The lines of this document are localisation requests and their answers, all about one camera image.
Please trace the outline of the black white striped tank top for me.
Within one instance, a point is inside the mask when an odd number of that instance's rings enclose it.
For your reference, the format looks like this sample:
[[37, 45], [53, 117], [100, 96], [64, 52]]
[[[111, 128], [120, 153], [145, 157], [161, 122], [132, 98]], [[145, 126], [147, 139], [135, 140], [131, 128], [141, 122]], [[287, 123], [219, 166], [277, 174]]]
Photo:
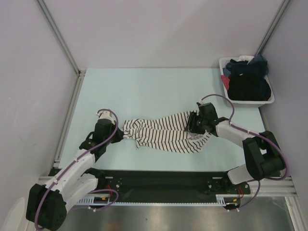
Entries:
[[155, 120], [126, 120], [122, 130], [126, 139], [135, 140], [137, 148], [145, 146], [167, 152], [199, 153], [212, 135], [185, 131], [189, 115], [187, 111]]

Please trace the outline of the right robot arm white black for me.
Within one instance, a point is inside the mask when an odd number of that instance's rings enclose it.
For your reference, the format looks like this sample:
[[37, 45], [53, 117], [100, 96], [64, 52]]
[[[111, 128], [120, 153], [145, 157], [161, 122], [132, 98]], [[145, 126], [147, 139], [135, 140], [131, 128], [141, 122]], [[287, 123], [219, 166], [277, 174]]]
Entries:
[[260, 181], [287, 170], [287, 163], [275, 136], [270, 131], [255, 133], [242, 128], [225, 117], [218, 117], [212, 103], [198, 103], [198, 112], [191, 112], [185, 131], [193, 134], [211, 134], [224, 138], [243, 149], [245, 164], [227, 172], [222, 188], [233, 193], [240, 183]]

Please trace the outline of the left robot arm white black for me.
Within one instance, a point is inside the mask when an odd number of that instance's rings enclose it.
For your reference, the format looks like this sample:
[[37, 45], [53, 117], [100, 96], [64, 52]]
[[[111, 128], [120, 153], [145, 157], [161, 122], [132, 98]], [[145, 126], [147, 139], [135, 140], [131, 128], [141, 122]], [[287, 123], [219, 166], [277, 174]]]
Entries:
[[44, 184], [36, 183], [31, 187], [26, 219], [34, 223], [36, 230], [58, 230], [73, 206], [89, 193], [106, 193], [107, 205], [116, 202], [118, 192], [107, 186], [104, 171], [93, 165], [109, 144], [120, 142], [123, 136], [117, 118], [100, 117], [71, 163]]

